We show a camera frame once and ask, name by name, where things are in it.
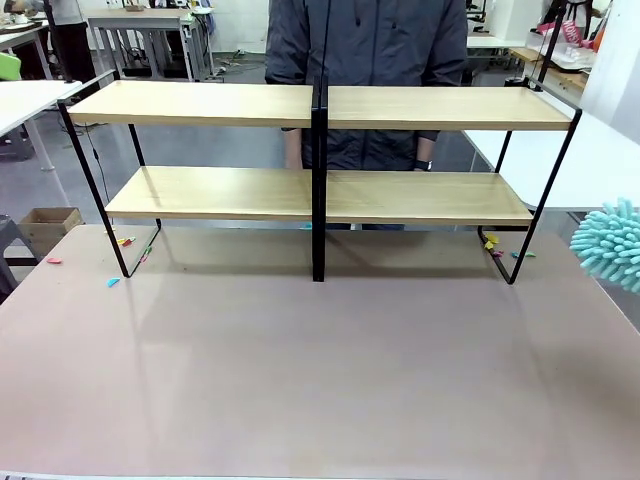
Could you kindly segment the person's left forearm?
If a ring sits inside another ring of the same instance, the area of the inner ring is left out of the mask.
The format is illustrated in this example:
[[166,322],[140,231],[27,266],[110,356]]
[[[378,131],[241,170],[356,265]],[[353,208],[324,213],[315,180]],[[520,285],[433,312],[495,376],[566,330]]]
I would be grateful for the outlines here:
[[418,134],[416,159],[431,161],[439,131],[424,131]]

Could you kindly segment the grey metal workbench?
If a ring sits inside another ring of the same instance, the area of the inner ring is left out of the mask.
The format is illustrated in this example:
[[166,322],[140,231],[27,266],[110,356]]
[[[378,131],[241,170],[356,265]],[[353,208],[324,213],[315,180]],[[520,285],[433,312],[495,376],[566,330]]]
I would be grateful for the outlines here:
[[140,67],[149,70],[152,79],[165,77],[172,61],[169,33],[179,36],[178,52],[188,81],[199,82],[206,76],[202,24],[188,9],[108,8],[88,12],[86,20],[107,67],[121,76],[129,69]]

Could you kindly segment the pink bag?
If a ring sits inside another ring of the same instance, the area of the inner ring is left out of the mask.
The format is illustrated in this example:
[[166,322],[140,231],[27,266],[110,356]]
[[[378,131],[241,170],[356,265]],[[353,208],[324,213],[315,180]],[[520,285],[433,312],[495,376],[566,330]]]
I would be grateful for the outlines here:
[[576,46],[581,46],[584,40],[584,26],[575,20],[564,20],[561,24],[564,42]]

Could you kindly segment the white background table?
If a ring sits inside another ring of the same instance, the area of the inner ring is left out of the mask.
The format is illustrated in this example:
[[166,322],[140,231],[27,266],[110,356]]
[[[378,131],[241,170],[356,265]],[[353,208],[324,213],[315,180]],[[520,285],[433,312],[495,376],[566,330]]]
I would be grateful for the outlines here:
[[522,40],[505,40],[490,34],[471,35],[467,39],[467,67],[482,71],[492,66],[508,67],[509,50],[524,45]]
[[49,28],[48,22],[43,21],[35,26],[28,26],[20,31],[0,32],[0,52],[13,52],[15,47],[33,44],[39,58],[46,80],[52,80],[51,70],[47,57],[47,42],[44,40],[44,32]]

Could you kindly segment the wooden background table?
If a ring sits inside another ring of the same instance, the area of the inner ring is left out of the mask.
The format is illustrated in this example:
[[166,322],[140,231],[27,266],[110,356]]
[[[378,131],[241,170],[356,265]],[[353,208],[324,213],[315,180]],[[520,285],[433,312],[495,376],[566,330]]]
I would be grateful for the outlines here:
[[[534,65],[536,68],[541,69],[544,57],[537,51],[529,49],[527,47],[509,48],[508,53],[518,60],[524,63]],[[575,87],[580,91],[583,91],[588,82],[588,74],[582,71],[569,71],[562,70],[555,64],[551,65],[548,70],[548,74],[555,77],[565,86]]]

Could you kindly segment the person's right forearm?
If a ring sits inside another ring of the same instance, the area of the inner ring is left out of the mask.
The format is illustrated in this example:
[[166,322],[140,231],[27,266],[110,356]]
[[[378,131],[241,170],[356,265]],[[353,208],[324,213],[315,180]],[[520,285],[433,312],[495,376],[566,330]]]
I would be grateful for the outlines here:
[[302,169],[302,130],[284,131],[283,138],[286,167],[293,170]]

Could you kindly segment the person in dark jacket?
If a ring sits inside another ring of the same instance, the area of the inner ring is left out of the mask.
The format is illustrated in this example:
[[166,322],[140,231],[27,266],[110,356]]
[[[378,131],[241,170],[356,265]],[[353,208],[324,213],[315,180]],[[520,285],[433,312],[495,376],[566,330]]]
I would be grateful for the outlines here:
[[[324,72],[332,86],[459,86],[467,34],[465,0],[270,0],[265,81],[311,85]],[[327,168],[422,173],[424,131],[329,130]]]

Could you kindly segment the brown cardboard box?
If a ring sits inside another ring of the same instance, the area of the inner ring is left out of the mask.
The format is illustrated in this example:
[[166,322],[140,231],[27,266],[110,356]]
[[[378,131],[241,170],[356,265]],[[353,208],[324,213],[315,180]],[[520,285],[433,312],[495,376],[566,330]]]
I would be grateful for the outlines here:
[[34,250],[46,256],[68,232],[83,223],[78,208],[52,207],[32,209],[18,226]]

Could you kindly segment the background person grey top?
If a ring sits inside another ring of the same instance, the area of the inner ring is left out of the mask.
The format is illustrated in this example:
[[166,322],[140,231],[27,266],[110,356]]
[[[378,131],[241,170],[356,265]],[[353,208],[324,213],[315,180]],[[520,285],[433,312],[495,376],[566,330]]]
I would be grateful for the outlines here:
[[95,69],[79,0],[49,0],[49,3],[68,72],[74,80],[83,83],[92,80]]

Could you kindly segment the wooden shelf unit black frame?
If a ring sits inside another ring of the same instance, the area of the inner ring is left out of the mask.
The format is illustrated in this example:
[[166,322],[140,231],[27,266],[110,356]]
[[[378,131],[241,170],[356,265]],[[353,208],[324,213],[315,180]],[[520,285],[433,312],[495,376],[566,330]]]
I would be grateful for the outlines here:
[[[153,245],[127,264],[111,219],[310,221],[311,169],[150,166],[137,126],[292,128],[311,132],[313,89],[323,86],[129,81],[119,78],[73,106],[58,109],[98,208],[121,274],[130,278]],[[86,123],[127,127],[139,165],[125,186],[103,202],[75,132]]]
[[[331,223],[396,223],[523,229],[524,256],[583,111],[570,114],[527,87],[316,86],[311,108],[312,277],[325,279]],[[563,131],[565,140],[538,205],[519,200],[496,166],[490,173],[337,171],[327,168],[329,130]]]

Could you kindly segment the white side table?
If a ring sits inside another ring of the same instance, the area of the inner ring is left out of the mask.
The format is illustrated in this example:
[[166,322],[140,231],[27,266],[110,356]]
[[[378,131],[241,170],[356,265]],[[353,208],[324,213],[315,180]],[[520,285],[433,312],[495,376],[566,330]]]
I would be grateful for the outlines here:
[[[535,207],[565,140],[558,131],[512,134],[500,175],[520,200]],[[545,203],[548,209],[586,212],[605,202],[640,207],[640,146],[595,117],[582,116]]]
[[0,137],[26,127],[34,146],[42,171],[53,171],[53,166],[35,125],[34,117],[77,93],[82,87],[79,81],[19,80],[0,81]]

